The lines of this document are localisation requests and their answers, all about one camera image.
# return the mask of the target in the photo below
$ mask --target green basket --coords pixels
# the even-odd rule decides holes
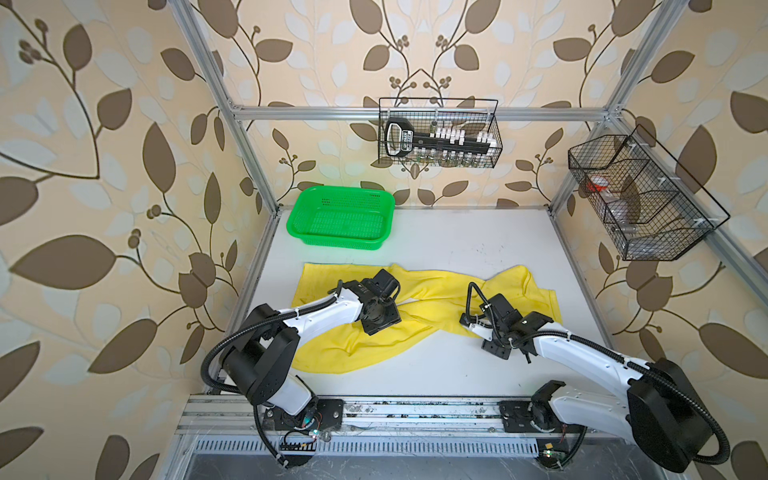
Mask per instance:
[[[307,245],[376,250],[392,229],[395,198],[355,187],[311,187],[299,195],[288,233]]]

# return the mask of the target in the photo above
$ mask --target wire mesh basket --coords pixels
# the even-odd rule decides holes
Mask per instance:
[[[498,101],[435,100],[379,99],[379,158],[391,157],[404,166],[495,167],[503,148]]]
[[[604,135],[568,150],[579,193],[589,199],[623,260],[676,260],[730,218],[669,150],[655,139],[649,145],[652,138],[638,125],[630,135]],[[649,155],[651,145],[674,161],[674,174]],[[717,212],[705,213],[701,200]]]

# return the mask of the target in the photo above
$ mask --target yellow cloth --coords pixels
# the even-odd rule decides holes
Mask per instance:
[[[509,303],[527,315],[537,311],[562,323],[554,290],[536,286],[524,266],[515,266],[488,281],[441,270],[408,271],[399,265],[317,265],[307,263],[293,297],[293,306],[302,306],[328,295],[338,280],[373,278],[380,269],[390,272],[401,286],[397,299],[402,322],[373,336],[362,331],[360,322],[341,325],[310,340],[293,359],[293,368],[310,373],[346,373],[374,365],[405,352],[439,329],[457,335],[476,336],[458,319],[465,311],[467,285],[475,282],[486,298],[502,293]],[[480,302],[473,296],[472,313],[479,313]]]

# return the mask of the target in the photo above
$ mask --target gray floor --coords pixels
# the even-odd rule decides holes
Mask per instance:
[[[267,455],[195,455],[186,480],[654,480],[660,469],[637,447],[583,445],[563,472],[545,471],[526,458],[319,457],[282,470]]]

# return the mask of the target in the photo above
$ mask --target floral wallpaper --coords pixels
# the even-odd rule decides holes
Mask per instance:
[[[192,0],[235,103],[600,107],[660,1]]]
[[[723,229],[768,267],[768,4],[691,0],[624,114],[678,156],[733,215]],[[620,351],[683,367],[728,434],[703,480],[768,478],[768,313],[705,243],[674,262],[624,262],[584,192],[559,220]],[[704,453],[714,453],[716,443]]]
[[[164,3],[0,0],[0,478],[150,478],[259,246]]]
[[[424,166],[377,157],[377,127],[342,121],[247,124],[275,198],[293,205],[314,185],[386,190],[404,207],[531,207],[550,203],[568,171],[566,152],[587,135],[584,122],[501,122],[495,168]]]

